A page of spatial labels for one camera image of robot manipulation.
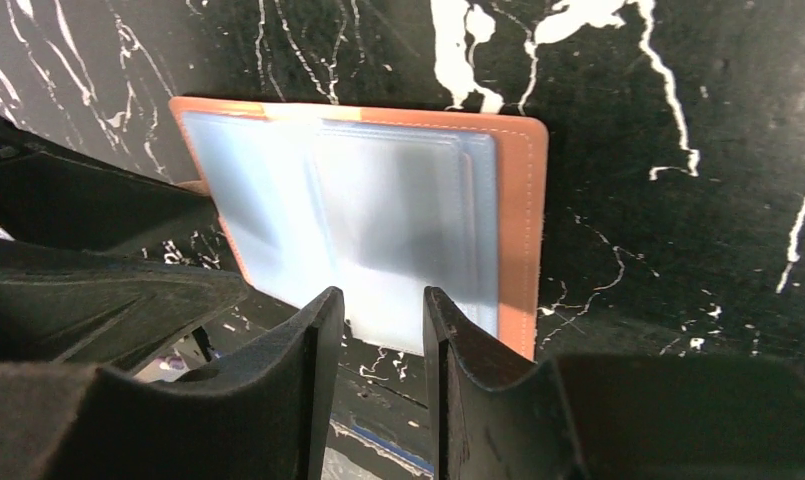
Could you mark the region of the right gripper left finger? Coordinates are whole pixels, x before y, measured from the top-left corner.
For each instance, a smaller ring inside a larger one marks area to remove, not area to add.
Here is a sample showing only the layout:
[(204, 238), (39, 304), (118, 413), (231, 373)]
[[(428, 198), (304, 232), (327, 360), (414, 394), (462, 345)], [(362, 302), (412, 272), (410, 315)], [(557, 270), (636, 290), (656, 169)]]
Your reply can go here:
[(0, 479), (317, 479), (343, 322), (327, 288), (173, 382), (0, 362)]

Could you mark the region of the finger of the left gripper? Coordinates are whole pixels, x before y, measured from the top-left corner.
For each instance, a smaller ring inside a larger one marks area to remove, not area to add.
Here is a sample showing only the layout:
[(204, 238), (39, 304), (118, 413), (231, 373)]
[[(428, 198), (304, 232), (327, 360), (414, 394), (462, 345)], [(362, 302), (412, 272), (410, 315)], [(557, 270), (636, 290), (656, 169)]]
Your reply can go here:
[(248, 293), (231, 272), (0, 239), (0, 361), (135, 373)]

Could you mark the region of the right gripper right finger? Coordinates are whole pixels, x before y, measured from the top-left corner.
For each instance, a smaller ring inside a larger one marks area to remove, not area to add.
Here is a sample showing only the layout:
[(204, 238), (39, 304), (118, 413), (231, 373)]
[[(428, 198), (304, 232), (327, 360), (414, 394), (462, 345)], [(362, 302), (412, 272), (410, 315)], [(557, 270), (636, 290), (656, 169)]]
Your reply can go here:
[(423, 297), (438, 479), (805, 479), (805, 381), (731, 356), (533, 363)]

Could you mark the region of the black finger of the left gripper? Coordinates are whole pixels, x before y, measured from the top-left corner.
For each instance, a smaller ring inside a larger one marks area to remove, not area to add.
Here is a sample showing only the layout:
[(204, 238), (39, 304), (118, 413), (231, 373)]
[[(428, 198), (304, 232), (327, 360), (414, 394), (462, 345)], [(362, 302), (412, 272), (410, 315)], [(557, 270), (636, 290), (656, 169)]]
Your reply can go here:
[(0, 226), (16, 240), (119, 251), (216, 220), (207, 196), (93, 159), (0, 115)]

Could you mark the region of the brown leather card holder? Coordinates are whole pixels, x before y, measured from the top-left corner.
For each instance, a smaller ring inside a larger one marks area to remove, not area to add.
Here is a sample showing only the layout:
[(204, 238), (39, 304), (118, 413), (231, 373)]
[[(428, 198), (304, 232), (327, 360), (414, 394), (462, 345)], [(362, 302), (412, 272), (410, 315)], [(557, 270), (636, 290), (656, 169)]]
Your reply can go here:
[(358, 339), (418, 355), (435, 286), (533, 357), (542, 122), (189, 96), (169, 107), (254, 288), (303, 307), (337, 286)]

